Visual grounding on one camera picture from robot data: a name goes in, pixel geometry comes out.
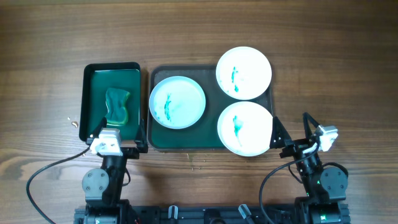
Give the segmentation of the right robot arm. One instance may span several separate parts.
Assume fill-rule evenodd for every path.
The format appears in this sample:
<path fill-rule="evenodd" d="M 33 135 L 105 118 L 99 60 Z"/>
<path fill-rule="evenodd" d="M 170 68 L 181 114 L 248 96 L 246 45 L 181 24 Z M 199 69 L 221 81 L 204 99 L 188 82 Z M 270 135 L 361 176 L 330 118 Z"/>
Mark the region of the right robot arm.
<path fill-rule="evenodd" d="M 291 205 L 263 206 L 270 212 L 267 223 L 350 223 L 346 199 L 348 170 L 335 162 L 323 163 L 319 152 L 327 152 L 338 137 L 335 126 L 323 126 L 308 113 L 303 114 L 305 137 L 293 140 L 278 117 L 272 120 L 271 149 L 281 148 L 281 158 L 292 157 L 293 161 L 282 168 L 295 165 L 295 176 L 306 192 Z"/>

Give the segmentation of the green yellow sponge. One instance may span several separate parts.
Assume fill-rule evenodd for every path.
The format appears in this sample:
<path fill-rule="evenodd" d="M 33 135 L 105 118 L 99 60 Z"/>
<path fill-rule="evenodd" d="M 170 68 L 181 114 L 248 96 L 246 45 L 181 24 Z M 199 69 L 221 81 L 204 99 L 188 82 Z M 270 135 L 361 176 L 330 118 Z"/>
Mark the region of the green yellow sponge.
<path fill-rule="evenodd" d="M 119 88 L 108 88 L 106 91 L 107 125 L 124 126 L 128 122 L 129 113 L 126 108 L 130 93 Z"/>

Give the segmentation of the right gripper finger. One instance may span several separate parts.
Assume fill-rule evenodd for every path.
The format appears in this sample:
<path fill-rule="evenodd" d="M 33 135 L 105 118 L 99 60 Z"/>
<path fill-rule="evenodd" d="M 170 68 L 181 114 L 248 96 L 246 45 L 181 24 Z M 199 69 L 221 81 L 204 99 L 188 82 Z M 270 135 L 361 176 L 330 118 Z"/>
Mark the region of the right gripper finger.
<path fill-rule="evenodd" d="M 310 139 L 312 136 L 312 130 L 310 124 L 313 125 L 315 128 L 318 128 L 320 125 L 308 112 L 304 112 L 303 114 L 303 126 L 305 131 L 305 137 Z"/>
<path fill-rule="evenodd" d="M 279 149 L 291 146 L 292 144 L 293 140 L 288 134 L 287 130 L 284 128 L 284 125 L 281 123 L 277 116 L 273 117 L 270 148 Z"/>

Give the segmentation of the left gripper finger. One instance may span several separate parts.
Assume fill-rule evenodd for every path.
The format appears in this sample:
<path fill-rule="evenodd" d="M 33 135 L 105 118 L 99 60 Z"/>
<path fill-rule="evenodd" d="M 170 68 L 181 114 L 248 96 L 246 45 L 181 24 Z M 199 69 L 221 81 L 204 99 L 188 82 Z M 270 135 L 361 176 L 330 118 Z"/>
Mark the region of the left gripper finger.
<path fill-rule="evenodd" d="M 99 122 L 99 125 L 97 125 L 97 127 L 95 127 L 95 129 L 91 132 L 89 137 L 92 139 L 97 138 L 99 136 L 101 130 L 103 128 L 105 128 L 106 126 L 107 126 L 107 119 L 105 117 L 103 117 L 101 119 L 101 121 Z"/>
<path fill-rule="evenodd" d="M 134 142 L 137 146 L 147 146 L 146 127 L 144 119 L 139 122 L 138 130 Z"/>

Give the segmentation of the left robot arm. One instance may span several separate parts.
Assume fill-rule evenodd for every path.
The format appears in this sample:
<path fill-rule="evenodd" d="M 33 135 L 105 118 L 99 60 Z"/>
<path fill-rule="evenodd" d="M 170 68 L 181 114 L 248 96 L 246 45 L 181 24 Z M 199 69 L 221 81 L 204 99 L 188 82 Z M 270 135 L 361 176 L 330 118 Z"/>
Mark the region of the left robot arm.
<path fill-rule="evenodd" d="M 140 223 L 141 220 L 129 200 L 121 199 L 122 188 L 127 185 L 124 176 L 129 175 L 126 165 L 129 159 L 138 159 L 148 152 L 144 121 L 139 122 L 134 144 L 122 146 L 121 133 L 117 128 L 108 128 L 107 119 L 86 139 L 89 150 L 103 161 L 98 169 L 89 170 L 83 177 L 82 188 L 86 206 L 76 210 L 74 222 L 89 223 Z"/>

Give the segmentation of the white plate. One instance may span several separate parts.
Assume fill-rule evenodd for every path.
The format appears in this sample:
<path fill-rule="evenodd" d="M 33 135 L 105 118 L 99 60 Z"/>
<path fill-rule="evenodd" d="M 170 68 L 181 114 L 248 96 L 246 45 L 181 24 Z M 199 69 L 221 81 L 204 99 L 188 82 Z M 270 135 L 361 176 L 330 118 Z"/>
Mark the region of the white plate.
<path fill-rule="evenodd" d="M 149 110 L 155 121 L 169 129 L 195 124 L 206 108 L 202 87 L 194 80 L 172 76 L 160 81 L 150 93 Z"/>
<path fill-rule="evenodd" d="M 252 47 L 235 47 L 225 52 L 216 65 L 220 88 L 237 100 L 251 100 L 270 86 L 272 68 L 267 57 Z"/>
<path fill-rule="evenodd" d="M 244 157 L 270 149 L 273 116 L 265 107 L 250 101 L 229 105 L 218 118 L 217 132 L 223 145 Z"/>

